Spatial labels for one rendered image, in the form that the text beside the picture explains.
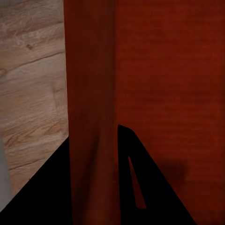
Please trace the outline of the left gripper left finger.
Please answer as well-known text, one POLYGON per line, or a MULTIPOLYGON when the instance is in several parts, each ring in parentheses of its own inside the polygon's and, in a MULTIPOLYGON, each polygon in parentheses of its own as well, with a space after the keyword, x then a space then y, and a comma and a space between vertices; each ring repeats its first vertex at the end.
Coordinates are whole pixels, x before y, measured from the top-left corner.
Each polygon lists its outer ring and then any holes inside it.
POLYGON ((0 225, 72 225, 69 137, 0 212, 0 225))

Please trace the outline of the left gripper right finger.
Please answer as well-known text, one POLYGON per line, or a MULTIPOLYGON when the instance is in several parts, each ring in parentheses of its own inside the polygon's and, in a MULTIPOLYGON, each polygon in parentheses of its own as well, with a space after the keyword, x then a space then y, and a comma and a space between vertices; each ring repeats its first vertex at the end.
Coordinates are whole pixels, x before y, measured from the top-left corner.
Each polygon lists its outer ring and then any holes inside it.
POLYGON ((118 125, 121 225, 197 225, 135 132, 118 125), (136 206, 130 157, 146 209, 136 206))

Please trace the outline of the storage box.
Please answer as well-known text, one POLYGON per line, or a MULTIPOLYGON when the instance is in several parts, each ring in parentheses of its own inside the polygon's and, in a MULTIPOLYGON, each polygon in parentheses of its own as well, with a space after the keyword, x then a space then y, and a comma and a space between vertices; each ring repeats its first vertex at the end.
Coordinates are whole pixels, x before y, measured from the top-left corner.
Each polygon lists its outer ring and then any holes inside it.
POLYGON ((121 225, 118 125, 197 225, 225 225, 225 0, 63 6, 72 225, 121 225))

